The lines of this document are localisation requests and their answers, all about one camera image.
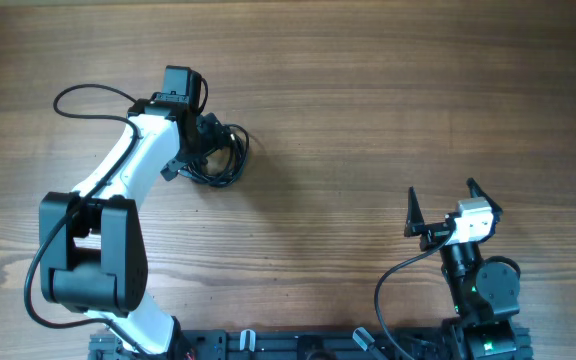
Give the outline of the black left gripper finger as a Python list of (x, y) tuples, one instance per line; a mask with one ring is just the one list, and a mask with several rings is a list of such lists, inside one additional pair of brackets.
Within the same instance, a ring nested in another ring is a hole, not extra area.
[(196, 120), (202, 150), (221, 150), (231, 140), (230, 130), (214, 113), (199, 115)]
[(177, 159), (171, 159), (160, 171), (160, 174), (165, 181), (171, 181), (179, 175), (180, 170), (186, 166), (187, 163)]

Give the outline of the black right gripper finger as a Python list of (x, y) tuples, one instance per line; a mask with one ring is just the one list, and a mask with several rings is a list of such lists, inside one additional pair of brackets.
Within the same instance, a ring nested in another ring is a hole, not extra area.
[(423, 214), (413, 186), (408, 189), (407, 228), (421, 228), (425, 225)]
[(474, 178), (468, 178), (466, 184), (472, 198), (482, 197), (488, 202), (495, 218), (500, 218), (503, 215), (503, 209), (483, 191)]

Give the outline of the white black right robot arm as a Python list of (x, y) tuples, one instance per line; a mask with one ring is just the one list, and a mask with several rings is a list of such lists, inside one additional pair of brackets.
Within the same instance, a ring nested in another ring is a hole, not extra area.
[(425, 254), (438, 252), (457, 317), (444, 322), (447, 345), (456, 359), (518, 359), (521, 270), (504, 256), (483, 258), (480, 245), (496, 233), (503, 210), (478, 183), (467, 180), (470, 196), (444, 220), (427, 223), (414, 188), (408, 190), (404, 235), (420, 238)]

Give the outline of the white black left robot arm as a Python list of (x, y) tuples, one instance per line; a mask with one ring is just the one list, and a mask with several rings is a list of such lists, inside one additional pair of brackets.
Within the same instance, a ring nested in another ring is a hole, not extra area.
[(146, 291), (148, 260), (138, 211), (158, 177), (225, 184), (222, 175), (201, 172), (208, 156), (231, 139), (213, 114), (203, 112), (207, 98), (207, 82), (198, 72), (167, 66), (161, 91), (133, 99), (120, 117), (124, 133), (97, 169), (71, 191), (43, 198), (39, 249), (24, 284), (24, 304), (35, 322), (57, 326), (32, 304), (32, 282), (38, 279), (47, 302), (84, 314), (83, 326), (109, 328), (116, 339), (110, 348), (119, 355), (194, 357), (179, 321)]

